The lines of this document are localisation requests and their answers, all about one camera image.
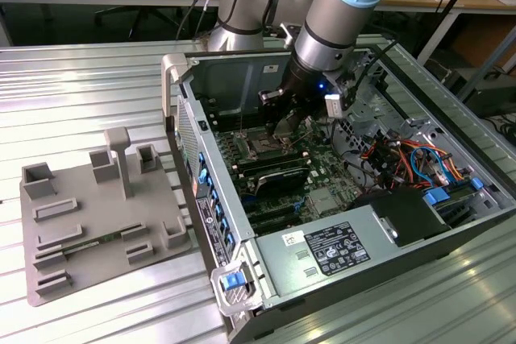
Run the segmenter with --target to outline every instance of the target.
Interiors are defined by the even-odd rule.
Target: sticker
[[[371,259],[349,222],[307,234],[305,240],[325,276]]]
[[[269,66],[264,66],[264,73],[277,73],[277,70],[280,68],[277,64],[270,64]]]
[[[281,237],[283,238],[283,242],[285,242],[285,246],[292,246],[296,243],[305,242],[305,239],[303,238],[305,233],[303,233],[303,230],[294,231],[290,234],[283,234]]]
[[[218,231],[217,222],[214,222],[208,200],[204,198],[197,199],[197,207],[206,230],[206,235],[209,239],[211,251],[217,260],[217,266],[226,266],[227,262],[229,262],[229,256],[227,255],[224,241]]]

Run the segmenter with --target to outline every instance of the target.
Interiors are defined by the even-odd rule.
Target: floor
[[[107,15],[102,25],[94,22],[96,11],[105,10],[107,6],[51,5],[52,20],[45,21],[38,4],[6,4],[3,6],[8,31],[14,46],[39,46],[52,44],[101,44],[127,42],[136,13],[127,12]],[[165,8],[161,11],[169,17],[175,9]],[[200,31],[212,28],[216,21],[216,10],[211,9],[202,21]],[[189,18],[189,31],[181,34],[182,39],[192,36],[201,15],[200,9],[194,9]],[[393,12],[376,12],[372,23],[387,27],[393,31],[402,31],[400,41],[411,52],[417,45],[421,34],[431,28],[433,15],[407,15]],[[374,27],[365,27],[364,33],[379,32]],[[177,29],[161,20],[150,16],[144,20],[134,41],[174,40]],[[443,79],[450,68],[470,67],[460,56],[446,47],[436,50],[427,67]]]
[[[108,6],[51,5],[53,19],[45,21],[40,5],[6,4],[3,6],[7,29],[14,46],[34,46],[48,44],[101,44],[126,42],[135,21],[136,13],[107,15],[101,26],[94,22],[95,11],[105,10]],[[174,9],[161,11],[169,17]],[[200,12],[191,14],[193,29],[197,25]],[[206,13],[203,20],[205,29],[213,26],[215,15]],[[177,29],[150,16],[138,30],[135,41],[172,40]]]

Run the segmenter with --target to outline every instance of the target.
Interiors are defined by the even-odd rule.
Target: warning label
[[[371,259],[348,222],[306,234],[305,240],[326,276]]]

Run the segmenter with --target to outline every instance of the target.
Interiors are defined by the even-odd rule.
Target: office chair
[[[112,14],[122,14],[125,12],[133,12],[137,11],[135,21],[132,24],[131,30],[129,31],[129,36],[127,37],[128,40],[133,40],[135,38],[135,35],[138,31],[139,24],[142,20],[147,19],[149,15],[152,15],[163,22],[167,23],[169,26],[172,26],[174,28],[179,27],[179,23],[182,18],[182,10],[180,7],[176,8],[175,12],[175,19],[172,19],[168,17],[167,15],[160,12],[159,8],[169,8],[169,7],[158,7],[158,6],[117,6],[108,8],[107,10],[97,11],[95,12],[95,25],[101,26],[102,25],[102,17],[106,15],[112,15]]]

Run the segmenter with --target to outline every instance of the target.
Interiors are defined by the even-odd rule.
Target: power supply label
[[[371,259],[348,222],[306,234],[305,240],[325,276]]]
[[[198,199],[197,207],[199,208],[199,213],[206,230],[206,235],[210,240],[211,252],[217,260],[218,266],[226,266],[229,262],[229,259],[227,258],[226,249],[224,248],[224,241],[221,239],[220,233],[218,232],[217,221],[213,217],[208,200]]]

